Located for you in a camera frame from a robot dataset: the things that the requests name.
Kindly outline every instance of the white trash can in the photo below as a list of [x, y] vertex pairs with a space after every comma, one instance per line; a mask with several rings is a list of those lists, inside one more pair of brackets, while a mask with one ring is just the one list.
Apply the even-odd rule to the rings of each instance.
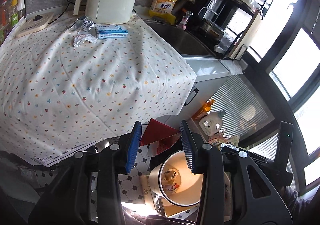
[[[176, 169], [181, 178], [179, 188], [174, 192], [165, 192], [161, 185], [161, 174], [169, 168]], [[170, 203], [188, 207], [200, 202], [203, 174], [193, 174], [188, 168], [184, 151], [170, 155], [163, 164], [154, 168], [149, 175], [149, 185], [156, 194], [164, 197]]]

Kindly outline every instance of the blue and white box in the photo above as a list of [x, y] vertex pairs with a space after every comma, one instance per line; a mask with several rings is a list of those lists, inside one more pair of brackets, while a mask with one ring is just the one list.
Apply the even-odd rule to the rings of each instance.
[[127, 37], [128, 31], [120, 25], [96, 25], [97, 39], [106, 38], [124, 38]]

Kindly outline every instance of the white tablecloth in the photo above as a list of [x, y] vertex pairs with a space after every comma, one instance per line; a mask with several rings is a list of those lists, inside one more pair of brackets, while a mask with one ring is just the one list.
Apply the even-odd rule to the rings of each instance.
[[71, 12], [0, 47], [0, 149], [50, 166], [96, 141], [177, 115], [196, 79], [180, 54], [136, 17], [127, 38], [73, 48]]

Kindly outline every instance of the kitchen sink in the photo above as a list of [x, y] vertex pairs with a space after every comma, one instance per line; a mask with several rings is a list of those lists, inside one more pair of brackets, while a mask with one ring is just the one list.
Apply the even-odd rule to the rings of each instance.
[[153, 21], [145, 23], [182, 55], [213, 56], [198, 39], [176, 26]]

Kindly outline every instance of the white cabinet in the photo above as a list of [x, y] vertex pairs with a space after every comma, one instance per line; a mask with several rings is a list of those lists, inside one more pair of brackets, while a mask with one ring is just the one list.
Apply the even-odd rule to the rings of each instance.
[[179, 115], [161, 116], [156, 120], [179, 130], [181, 121], [190, 118], [223, 85], [227, 78], [214, 78], [196, 83]]

